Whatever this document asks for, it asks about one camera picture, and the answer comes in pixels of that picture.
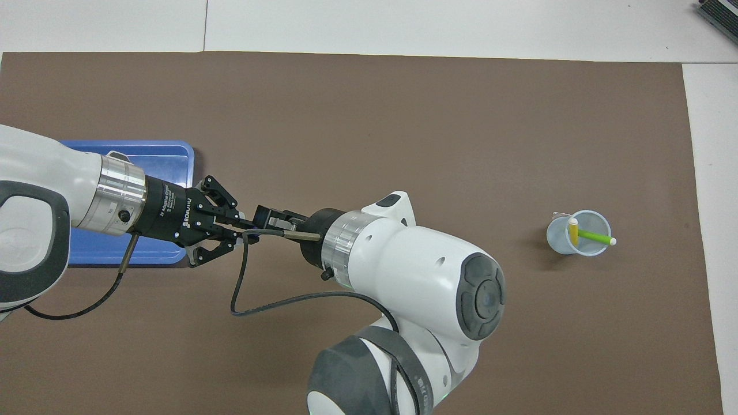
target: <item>white surface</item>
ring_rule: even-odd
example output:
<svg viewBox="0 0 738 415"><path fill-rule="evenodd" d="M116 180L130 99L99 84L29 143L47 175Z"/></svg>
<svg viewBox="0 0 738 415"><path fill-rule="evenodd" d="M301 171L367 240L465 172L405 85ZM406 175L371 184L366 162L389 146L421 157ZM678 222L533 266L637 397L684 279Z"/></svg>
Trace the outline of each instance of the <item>white surface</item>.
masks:
<svg viewBox="0 0 738 415"><path fill-rule="evenodd" d="M684 65L697 202L726 415L738 414L738 65Z"/></svg>
<svg viewBox="0 0 738 415"><path fill-rule="evenodd" d="M206 50L738 62L696 0L212 0Z"/></svg>
<svg viewBox="0 0 738 415"><path fill-rule="evenodd" d="M308 410L310 414L344 415L330 398L320 392L312 391L308 394Z"/></svg>
<svg viewBox="0 0 738 415"><path fill-rule="evenodd" d="M0 177L59 193L69 204L72 226L87 214L101 165L99 154L72 150L48 137L0 124Z"/></svg>
<svg viewBox="0 0 738 415"><path fill-rule="evenodd" d="M0 51L202 50L206 0L0 1Z"/></svg>
<svg viewBox="0 0 738 415"><path fill-rule="evenodd" d="M374 216L395 219L397 222L405 220L405 224L407 224L407 226L415 226L415 212L413 212L413 204L410 203L410 197L404 191L394 191L391 194L399 196L397 202L392 206L379 206L377 203L384 200L382 199L378 200L376 203L372 203L371 205L364 206L362 208L362 212L369 213Z"/></svg>
<svg viewBox="0 0 738 415"><path fill-rule="evenodd" d="M54 223L51 206L11 196L0 206L0 271L26 272L46 258Z"/></svg>
<svg viewBox="0 0 738 415"><path fill-rule="evenodd" d="M459 326L456 288L463 262L475 253L485 252L437 230L380 218L359 231L348 274L356 292L432 332L454 369L464 372L476 363L480 341L470 340Z"/></svg>

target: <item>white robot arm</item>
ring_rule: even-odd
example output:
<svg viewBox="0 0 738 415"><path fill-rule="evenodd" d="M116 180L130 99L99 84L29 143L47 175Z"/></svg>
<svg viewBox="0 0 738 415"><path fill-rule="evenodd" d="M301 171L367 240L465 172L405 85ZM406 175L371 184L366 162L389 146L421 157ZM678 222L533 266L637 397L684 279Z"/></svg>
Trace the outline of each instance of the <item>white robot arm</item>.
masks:
<svg viewBox="0 0 738 415"><path fill-rule="evenodd" d="M146 176L122 154L82 153L0 126L0 320L61 277L73 226L172 241L187 248L191 267L239 242L247 254L256 233L278 234L298 241L324 280L383 306L382 318L318 355L311 414L431 414L500 322L499 264L469 242L417 226L405 192L310 217L259 206L246 220L236 206L211 176L182 188ZM220 244L206 250L205 239ZM233 309L236 294L232 311L245 315Z"/></svg>

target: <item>plastic cup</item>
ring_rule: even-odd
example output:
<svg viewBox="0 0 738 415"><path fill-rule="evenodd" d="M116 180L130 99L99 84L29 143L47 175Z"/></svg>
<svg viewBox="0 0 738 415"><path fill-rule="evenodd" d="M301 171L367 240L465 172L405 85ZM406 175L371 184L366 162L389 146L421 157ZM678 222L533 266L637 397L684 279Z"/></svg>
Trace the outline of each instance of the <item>plastic cup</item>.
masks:
<svg viewBox="0 0 738 415"><path fill-rule="evenodd" d="M575 247L569 238L569 218L576 218L579 222L579 229L607 236L613 235L610 224L604 216L594 210L580 210L571 216L556 218L548 225L546 239L553 250L563 255L578 253L583 256L597 256L609 247L609 245L582 237L579 237L579 246Z"/></svg>

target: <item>blue tray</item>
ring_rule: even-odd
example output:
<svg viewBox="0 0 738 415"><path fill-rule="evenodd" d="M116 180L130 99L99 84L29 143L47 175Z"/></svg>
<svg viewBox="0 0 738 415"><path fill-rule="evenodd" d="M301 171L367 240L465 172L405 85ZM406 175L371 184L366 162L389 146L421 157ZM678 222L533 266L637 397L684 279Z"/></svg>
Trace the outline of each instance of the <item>blue tray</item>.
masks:
<svg viewBox="0 0 738 415"><path fill-rule="evenodd" d="M90 153L119 151L131 162L157 179L192 186L195 151L184 141L62 141L69 148ZM123 259L129 235L110 236L89 230L72 229L69 263L73 265L118 265ZM131 264L175 264L185 257L185 250L171 242L140 238Z"/></svg>

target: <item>brown surface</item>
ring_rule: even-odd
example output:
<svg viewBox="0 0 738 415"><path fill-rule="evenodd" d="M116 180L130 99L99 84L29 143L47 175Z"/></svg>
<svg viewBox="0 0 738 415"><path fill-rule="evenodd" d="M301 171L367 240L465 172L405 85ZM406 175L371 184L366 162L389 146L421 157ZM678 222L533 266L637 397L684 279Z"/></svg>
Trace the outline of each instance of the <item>brown surface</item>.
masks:
<svg viewBox="0 0 738 415"><path fill-rule="evenodd" d="M505 271L502 325L437 414L719 414L677 64L264 53L5 53L0 123L60 140L186 140L244 212L410 194L418 223ZM551 212L618 246L548 248ZM300 414L317 353L377 313L321 300L231 317L237 253L134 269L100 310L0 324L3 414ZM113 270L38 301L71 312ZM255 246L243 304L333 289L296 245Z"/></svg>

